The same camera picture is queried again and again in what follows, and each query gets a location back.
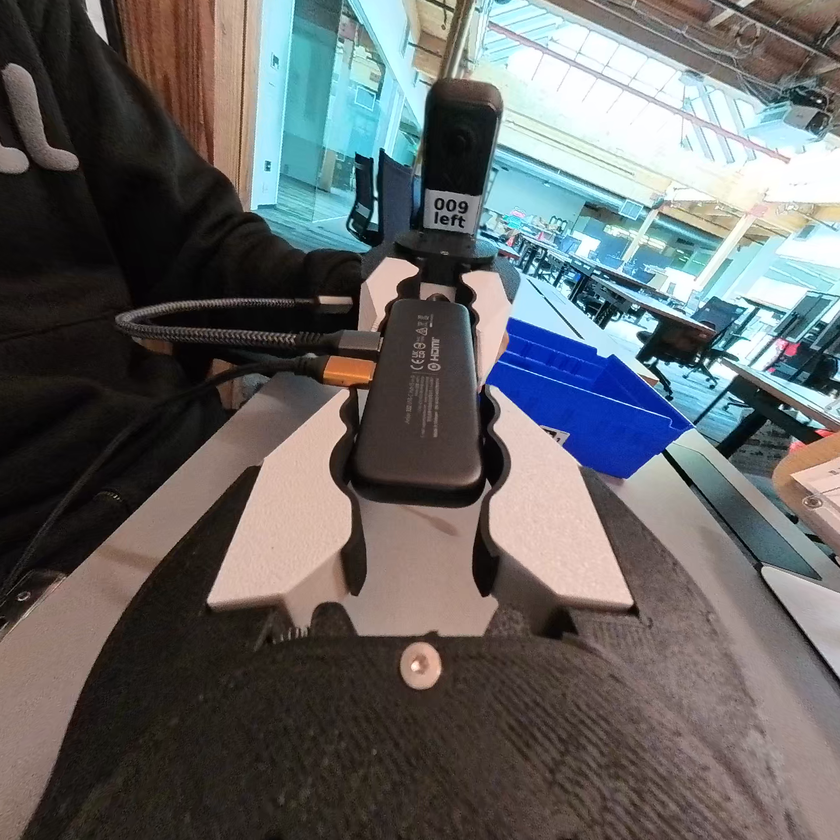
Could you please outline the long wooden desk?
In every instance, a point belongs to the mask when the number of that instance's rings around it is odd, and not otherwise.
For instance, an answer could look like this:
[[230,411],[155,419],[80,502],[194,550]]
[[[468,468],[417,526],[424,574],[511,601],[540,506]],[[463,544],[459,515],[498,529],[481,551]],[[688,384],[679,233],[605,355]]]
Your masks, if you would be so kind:
[[636,308],[659,321],[679,323],[684,329],[693,330],[704,337],[712,337],[715,334],[713,328],[670,306],[669,298],[663,292],[625,275],[618,269],[605,268],[590,259],[560,252],[530,234],[519,233],[518,237],[523,242],[520,260],[522,271],[528,272],[534,266],[538,253],[542,253],[553,263],[560,265],[556,281],[553,283],[555,290],[558,290],[567,272],[574,273],[576,281],[570,290],[568,301],[583,313],[586,313],[585,303],[588,299],[598,302],[599,307],[593,315],[595,325],[600,328],[604,328],[617,313],[626,314],[632,308]]

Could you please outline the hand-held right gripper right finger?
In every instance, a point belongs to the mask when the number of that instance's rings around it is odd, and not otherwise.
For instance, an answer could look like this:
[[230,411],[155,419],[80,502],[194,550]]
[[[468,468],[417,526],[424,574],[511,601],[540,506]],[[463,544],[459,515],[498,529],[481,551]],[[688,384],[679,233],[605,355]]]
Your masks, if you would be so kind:
[[634,597],[575,458],[494,385],[482,389],[480,418],[479,593],[536,634],[573,611],[630,613]]

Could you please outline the white paper sheet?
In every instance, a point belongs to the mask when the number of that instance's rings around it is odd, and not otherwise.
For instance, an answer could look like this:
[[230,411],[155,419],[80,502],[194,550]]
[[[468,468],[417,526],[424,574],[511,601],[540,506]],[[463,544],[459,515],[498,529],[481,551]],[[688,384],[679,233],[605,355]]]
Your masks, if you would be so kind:
[[839,512],[839,457],[796,471],[791,477],[803,489],[808,507]]

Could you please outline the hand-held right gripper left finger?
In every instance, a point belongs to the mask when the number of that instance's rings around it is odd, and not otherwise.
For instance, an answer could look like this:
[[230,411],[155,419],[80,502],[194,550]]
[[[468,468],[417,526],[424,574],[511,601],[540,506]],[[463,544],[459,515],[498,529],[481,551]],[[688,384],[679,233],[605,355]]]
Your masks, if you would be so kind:
[[206,605],[275,607],[292,625],[361,591],[366,548],[344,468],[359,422],[356,389],[341,390],[263,461]]

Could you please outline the person's left forearm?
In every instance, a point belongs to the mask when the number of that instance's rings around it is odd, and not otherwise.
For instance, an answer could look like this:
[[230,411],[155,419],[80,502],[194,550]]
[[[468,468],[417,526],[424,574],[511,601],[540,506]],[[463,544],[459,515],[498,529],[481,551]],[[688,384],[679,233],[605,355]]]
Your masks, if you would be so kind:
[[330,248],[303,251],[247,213],[235,194],[206,194],[190,207],[201,289],[215,298],[348,298],[357,308],[361,257]]

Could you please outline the white flat board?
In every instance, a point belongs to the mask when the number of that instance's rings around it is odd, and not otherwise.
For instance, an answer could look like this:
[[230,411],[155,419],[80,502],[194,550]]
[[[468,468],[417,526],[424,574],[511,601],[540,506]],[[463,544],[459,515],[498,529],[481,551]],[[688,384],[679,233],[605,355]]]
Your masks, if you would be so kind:
[[839,593],[812,579],[765,565],[764,583],[825,665],[839,679]]

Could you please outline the blue plastic bin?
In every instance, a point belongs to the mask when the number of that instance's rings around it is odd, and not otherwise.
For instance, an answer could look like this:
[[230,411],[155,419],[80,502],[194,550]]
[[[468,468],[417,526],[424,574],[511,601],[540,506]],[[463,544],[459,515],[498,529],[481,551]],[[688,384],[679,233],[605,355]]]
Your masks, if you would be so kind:
[[537,425],[565,433],[584,467],[627,479],[693,428],[615,355],[510,318],[506,352],[488,383]]

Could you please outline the grey office desk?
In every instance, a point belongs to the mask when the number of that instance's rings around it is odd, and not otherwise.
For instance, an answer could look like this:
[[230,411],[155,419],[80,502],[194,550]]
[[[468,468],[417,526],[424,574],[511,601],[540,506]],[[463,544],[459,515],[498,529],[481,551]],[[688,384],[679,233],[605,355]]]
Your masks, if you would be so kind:
[[765,424],[776,426],[804,444],[816,442],[819,439],[816,427],[800,421],[797,418],[800,414],[832,433],[839,431],[838,416],[827,410],[830,402],[827,395],[738,362],[724,360],[722,364],[734,373],[728,394],[751,410],[716,446],[724,458],[729,459]]

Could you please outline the person's black hoodie torso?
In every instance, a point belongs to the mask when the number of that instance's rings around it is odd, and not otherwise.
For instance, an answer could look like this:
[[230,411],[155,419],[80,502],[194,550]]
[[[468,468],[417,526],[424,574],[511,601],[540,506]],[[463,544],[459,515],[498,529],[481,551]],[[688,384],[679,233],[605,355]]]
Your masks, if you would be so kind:
[[203,195],[235,194],[82,2],[2,2],[2,584],[69,572],[225,420],[216,393],[118,332],[207,297]]

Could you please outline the black metal bracket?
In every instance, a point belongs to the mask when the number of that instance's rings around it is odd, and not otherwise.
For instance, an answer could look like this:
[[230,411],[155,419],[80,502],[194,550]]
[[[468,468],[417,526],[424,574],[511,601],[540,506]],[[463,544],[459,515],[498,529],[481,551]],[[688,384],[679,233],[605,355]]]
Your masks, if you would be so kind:
[[27,572],[1,600],[1,640],[32,613],[66,577],[65,574],[53,570]]

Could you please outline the ceiling projector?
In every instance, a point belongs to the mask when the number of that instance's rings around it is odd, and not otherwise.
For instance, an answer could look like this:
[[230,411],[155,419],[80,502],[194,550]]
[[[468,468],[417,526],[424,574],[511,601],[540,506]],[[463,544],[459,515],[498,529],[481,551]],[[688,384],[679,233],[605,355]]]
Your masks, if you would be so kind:
[[752,133],[769,145],[805,145],[824,140],[832,122],[831,99],[819,91],[802,89],[763,108]]

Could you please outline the round wooden table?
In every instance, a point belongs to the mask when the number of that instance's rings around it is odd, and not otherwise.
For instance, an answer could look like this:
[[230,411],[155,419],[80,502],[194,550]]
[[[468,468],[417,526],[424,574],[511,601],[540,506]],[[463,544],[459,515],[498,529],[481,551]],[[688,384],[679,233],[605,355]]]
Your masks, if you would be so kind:
[[820,532],[823,524],[816,516],[816,511],[804,504],[805,489],[793,478],[803,470],[815,468],[839,456],[839,434],[819,437],[811,444],[802,444],[794,448],[775,467],[772,475],[773,488],[783,503],[809,528]]

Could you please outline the black office chair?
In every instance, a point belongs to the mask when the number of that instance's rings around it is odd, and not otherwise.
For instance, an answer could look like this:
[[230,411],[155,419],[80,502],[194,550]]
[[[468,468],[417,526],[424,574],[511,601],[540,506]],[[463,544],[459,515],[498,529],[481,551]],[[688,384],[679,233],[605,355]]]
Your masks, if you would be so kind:
[[395,161],[384,149],[379,151],[376,190],[379,207],[379,234],[383,245],[413,226],[416,178],[411,165]]
[[373,221],[376,209],[375,164],[371,157],[356,153],[353,161],[354,199],[345,227],[362,244],[376,247],[382,234]]
[[659,364],[677,364],[684,368],[697,368],[714,342],[741,316],[742,308],[719,298],[711,298],[696,310],[688,320],[696,326],[672,318],[658,317],[658,326],[652,332],[639,332],[643,346],[636,360],[653,372],[665,393],[673,401],[671,382]]

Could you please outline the dark grey usb hub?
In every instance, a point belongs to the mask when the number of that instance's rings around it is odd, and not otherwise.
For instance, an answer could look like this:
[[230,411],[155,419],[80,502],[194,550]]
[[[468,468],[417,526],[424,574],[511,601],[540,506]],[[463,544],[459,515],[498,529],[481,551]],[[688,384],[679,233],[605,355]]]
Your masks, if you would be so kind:
[[469,312],[452,301],[395,301],[349,469],[362,497],[464,508],[485,486]]

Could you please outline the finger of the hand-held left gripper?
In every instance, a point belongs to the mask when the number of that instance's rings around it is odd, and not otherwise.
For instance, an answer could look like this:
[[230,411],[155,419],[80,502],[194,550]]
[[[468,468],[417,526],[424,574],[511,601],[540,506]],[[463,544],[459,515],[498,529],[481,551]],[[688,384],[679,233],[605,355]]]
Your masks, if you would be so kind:
[[512,303],[496,271],[473,270],[461,277],[474,294],[470,310],[476,317],[476,372],[482,387],[493,366],[508,348]]
[[396,257],[383,258],[360,289],[358,330],[378,332],[389,307],[398,299],[399,286],[417,277],[418,267],[412,262]]

